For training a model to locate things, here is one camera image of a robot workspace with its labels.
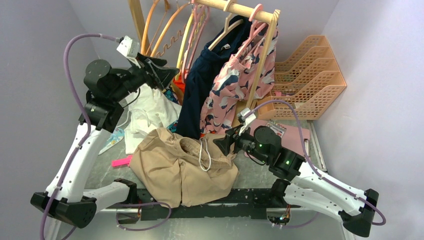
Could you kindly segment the pink notched hanger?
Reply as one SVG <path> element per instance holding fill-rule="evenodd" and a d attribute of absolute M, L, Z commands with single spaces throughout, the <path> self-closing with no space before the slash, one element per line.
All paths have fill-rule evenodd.
<path fill-rule="evenodd" d="M 204 31 L 204 27 L 210 18 L 209 6 L 198 4 L 195 0 L 192 0 L 190 3 L 192 4 L 192 28 L 187 42 L 187 49 L 183 55 L 183 62 L 181 67 L 181 81 L 183 83 L 186 82 L 199 44 L 199 40 Z"/>

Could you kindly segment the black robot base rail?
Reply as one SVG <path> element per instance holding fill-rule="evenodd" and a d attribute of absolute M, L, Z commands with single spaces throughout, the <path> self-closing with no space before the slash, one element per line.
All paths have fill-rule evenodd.
<path fill-rule="evenodd" d="M 145 188 L 137 189 L 141 203 L 156 202 Z M 228 196 L 196 206 L 172 208 L 170 219 L 237 218 L 267 220 L 271 212 L 284 213 L 288 204 L 277 196 L 272 188 L 233 188 Z M 137 213 L 138 207 L 119 206 L 117 203 L 106 208 L 119 209 L 120 213 Z M 141 221 L 165 219 L 169 210 L 165 206 L 149 205 L 141 207 Z"/>

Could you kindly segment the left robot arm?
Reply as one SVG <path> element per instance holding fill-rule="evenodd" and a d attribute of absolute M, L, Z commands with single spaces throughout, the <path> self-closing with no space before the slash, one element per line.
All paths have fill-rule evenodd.
<path fill-rule="evenodd" d="M 72 146 L 54 180 L 31 204 L 48 217 L 76 228 L 85 228 L 101 210 L 115 204 L 132 208 L 140 202 L 137 185 L 118 178 L 111 184 L 85 191 L 94 162 L 116 129 L 124 112 L 121 101 L 141 86 L 163 90 L 179 73 L 167 61 L 138 54 L 130 68 L 113 68 L 97 59 L 85 69 L 86 104 L 78 120 Z"/>

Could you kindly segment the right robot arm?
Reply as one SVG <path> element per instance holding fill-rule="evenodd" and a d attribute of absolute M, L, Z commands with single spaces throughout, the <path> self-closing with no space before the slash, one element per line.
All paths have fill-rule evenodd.
<path fill-rule="evenodd" d="M 226 156 L 242 150 L 268 167 L 277 177 L 269 197 L 275 207 L 306 207 L 334 218 L 354 235 L 369 237 L 377 191 L 352 187 L 309 164 L 305 157 L 283 147 L 281 137 L 267 126 L 259 126 L 253 133 L 241 128 L 227 130 L 213 142 Z"/>

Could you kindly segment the beige drawstring shorts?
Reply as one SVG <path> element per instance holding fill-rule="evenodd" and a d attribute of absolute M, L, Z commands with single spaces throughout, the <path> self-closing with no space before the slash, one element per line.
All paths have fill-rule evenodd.
<path fill-rule="evenodd" d="M 129 167 L 158 202 L 192 207 L 227 197 L 239 170 L 235 155 L 213 142 L 221 134 L 196 140 L 166 128 L 151 131 L 137 146 Z"/>

